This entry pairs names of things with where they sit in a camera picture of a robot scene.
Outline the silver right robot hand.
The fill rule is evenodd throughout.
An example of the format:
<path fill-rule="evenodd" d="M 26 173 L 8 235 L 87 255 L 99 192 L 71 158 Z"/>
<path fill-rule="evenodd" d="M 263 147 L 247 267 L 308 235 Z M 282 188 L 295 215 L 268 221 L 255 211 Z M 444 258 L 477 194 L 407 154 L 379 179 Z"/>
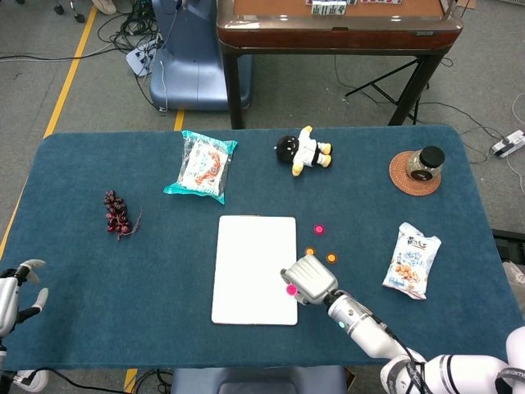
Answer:
<path fill-rule="evenodd" d="M 334 274 L 314 255 L 307 254 L 281 270 L 287 291 L 301 305 L 320 305 L 325 298 L 338 289 Z"/>

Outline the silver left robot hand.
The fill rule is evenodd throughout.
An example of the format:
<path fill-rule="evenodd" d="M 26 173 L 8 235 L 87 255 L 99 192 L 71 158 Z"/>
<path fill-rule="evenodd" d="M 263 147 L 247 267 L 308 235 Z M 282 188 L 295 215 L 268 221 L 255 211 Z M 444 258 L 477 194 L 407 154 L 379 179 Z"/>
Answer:
<path fill-rule="evenodd" d="M 36 301 L 27 309 L 19 308 L 20 288 L 26 283 L 39 284 L 34 270 L 46 264 L 41 259 L 28 259 L 17 268 L 1 273 L 1 339 L 7 337 L 17 324 L 42 312 L 48 300 L 48 288 L 40 290 Z"/>

